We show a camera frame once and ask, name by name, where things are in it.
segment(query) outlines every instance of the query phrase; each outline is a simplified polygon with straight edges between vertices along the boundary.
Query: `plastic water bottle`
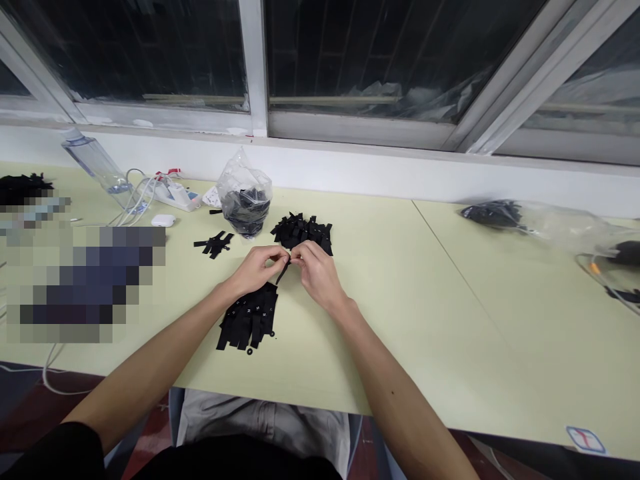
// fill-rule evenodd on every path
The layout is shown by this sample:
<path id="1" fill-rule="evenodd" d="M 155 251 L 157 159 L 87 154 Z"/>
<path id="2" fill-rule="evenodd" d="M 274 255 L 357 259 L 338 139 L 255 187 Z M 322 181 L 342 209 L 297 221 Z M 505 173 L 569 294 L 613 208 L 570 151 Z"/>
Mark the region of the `plastic water bottle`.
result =
<path id="1" fill-rule="evenodd" d="M 146 202 L 141 201 L 138 204 L 138 192 L 127 182 L 98 140 L 85 137 L 75 127 L 62 130 L 61 133 L 65 138 L 62 148 L 118 202 L 122 209 L 130 211 L 137 205 L 138 212 L 144 210 Z"/>

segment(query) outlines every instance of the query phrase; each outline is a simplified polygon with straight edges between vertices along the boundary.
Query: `red and white sticker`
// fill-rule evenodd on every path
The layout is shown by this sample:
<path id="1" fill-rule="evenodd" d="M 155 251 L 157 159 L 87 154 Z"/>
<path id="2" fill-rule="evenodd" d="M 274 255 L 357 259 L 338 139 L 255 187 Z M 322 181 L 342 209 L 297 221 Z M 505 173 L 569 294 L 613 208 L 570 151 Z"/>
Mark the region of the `red and white sticker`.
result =
<path id="1" fill-rule="evenodd" d="M 591 430 L 578 427 L 567 427 L 567 433 L 578 451 L 591 455 L 608 455 L 607 449 L 598 436 Z"/>

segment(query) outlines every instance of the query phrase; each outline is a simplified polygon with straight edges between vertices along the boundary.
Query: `clear plastic bag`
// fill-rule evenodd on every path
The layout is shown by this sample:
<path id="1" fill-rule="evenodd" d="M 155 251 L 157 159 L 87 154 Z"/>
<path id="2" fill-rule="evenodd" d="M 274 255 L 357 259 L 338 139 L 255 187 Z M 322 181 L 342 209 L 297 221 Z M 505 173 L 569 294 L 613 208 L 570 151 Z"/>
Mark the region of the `clear plastic bag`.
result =
<path id="1" fill-rule="evenodd" d="M 271 179 L 251 168 L 242 148 L 227 162 L 217 190 L 222 213 L 234 230 L 248 239 L 260 233 L 273 196 Z"/>
<path id="2" fill-rule="evenodd" d="M 640 230 L 612 225 L 588 211 L 541 202 L 502 199 L 460 210 L 476 223 L 519 230 L 574 255 L 616 257 L 618 244 L 640 240 Z"/>

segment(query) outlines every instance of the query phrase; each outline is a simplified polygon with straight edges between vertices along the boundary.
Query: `window frame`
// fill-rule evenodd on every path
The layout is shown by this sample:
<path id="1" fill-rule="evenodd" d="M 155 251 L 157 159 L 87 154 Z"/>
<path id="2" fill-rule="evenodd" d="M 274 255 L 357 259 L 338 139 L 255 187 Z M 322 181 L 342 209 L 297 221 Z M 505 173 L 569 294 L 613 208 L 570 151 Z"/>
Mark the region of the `window frame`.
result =
<path id="1" fill-rule="evenodd" d="M 496 98 L 512 82 L 524 60 L 536 52 L 572 4 L 574 0 L 550 0 L 543 6 L 457 125 L 379 117 L 269 111 L 269 136 L 454 151 L 478 119 L 482 118 Z"/>
<path id="2" fill-rule="evenodd" d="M 5 28 L 3 28 L 6 20 L 6 17 L 2 18 L 0 15 L 0 61 L 16 76 L 31 96 L 0 95 L 0 116 L 10 119 L 26 118 L 54 120 L 63 123 L 72 122 L 43 82 L 8 42 L 5 37 Z"/>
<path id="3" fill-rule="evenodd" d="M 548 0 L 457 125 L 270 111 L 263 0 L 237 0 L 250 113 L 159 105 L 80 103 L 0 11 L 0 60 L 33 98 L 0 97 L 0 119 L 280 137 L 632 164 L 640 139 L 520 128 L 611 36 L 640 0 Z"/>
<path id="4" fill-rule="evenodd" d="M 504 99 L 502 104 L 497 102 L 497 108 L 490 112 L 492 115 L 476 124 L 457 151 L 477 155 L 492 155 L 496 151 L 508 155 L 537 153 L 533 156 L 607 161 L 593 154 L 606 145 L 609 162 L 628 164 L 628 148 L 640 144 L 640 139 L 588 134 L 593 138 L 582 144 L 587 137 L 580 135 L 582 132 L 520 127 L 638 8 L 640 0 L 576 1 L 523 67 L 523 74 L 514 79 L 511 90 L 517 92 L 516 95 Z M 616 151 L 620 139 L 626 139 L 627 147 Z M 537 149 L 535 141 L 540 142 Z M 595 150 L 587 150 L 589 146 L 595 147 L 596 141 L 604 143 Z"/>

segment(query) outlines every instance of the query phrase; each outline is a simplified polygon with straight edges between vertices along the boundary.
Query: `black sleeve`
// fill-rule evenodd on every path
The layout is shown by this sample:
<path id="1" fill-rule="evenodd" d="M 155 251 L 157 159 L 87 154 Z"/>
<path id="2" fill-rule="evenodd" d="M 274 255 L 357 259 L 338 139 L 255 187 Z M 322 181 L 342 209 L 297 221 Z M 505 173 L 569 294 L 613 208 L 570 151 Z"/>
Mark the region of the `black sleeve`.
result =
<path id="1" fill-rule="evenodd" d="M 62 423 L 25 452 L 1 480 L 105 479 L 100 437 L 77 422 Z"/>

